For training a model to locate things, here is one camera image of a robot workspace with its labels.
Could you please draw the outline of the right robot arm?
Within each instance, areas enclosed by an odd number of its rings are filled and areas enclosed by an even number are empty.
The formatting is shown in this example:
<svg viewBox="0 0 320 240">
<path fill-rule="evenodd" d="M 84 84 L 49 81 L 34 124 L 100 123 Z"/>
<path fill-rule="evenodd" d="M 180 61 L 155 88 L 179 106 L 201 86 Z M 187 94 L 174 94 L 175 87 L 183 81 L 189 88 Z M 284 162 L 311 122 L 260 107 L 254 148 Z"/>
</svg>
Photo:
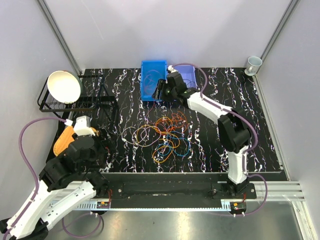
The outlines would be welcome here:
<svg viewBox="0 0 320 240">
<path fill-rule="evenodd" d="M 246 167 L 247 150 L 251 133 L 240 112 L 222 105 L 197 90 L 187 87 L 180 73 L 169 73 L 159 79 L 152 97 L 170 103 L 178 103 L 213 121 L 218 127 L 220 144 L 227 151 L 228 174 L 224 191 L 232 198 L 244 194 L 249 184 Z"/>
</svg>

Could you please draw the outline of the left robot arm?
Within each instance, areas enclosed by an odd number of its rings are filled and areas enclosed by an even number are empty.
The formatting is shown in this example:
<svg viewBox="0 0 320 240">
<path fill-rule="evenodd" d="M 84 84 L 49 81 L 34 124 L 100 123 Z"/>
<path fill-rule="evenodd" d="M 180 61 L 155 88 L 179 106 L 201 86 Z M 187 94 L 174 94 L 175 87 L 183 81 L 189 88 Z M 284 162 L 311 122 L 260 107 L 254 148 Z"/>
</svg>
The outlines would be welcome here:
<svg viewBox="0 0 320 240">
<path fill-rule="evenodd" d="M 99 131 L 72 135 L 59 155 L 47 161 L 38 185 L 18 212 L 0 221 L 0 232 L 12 240 L 43 240 L 80 203 L 111 198 L 109 181 L 100 173 L 108 147 Z"/>
</svg>

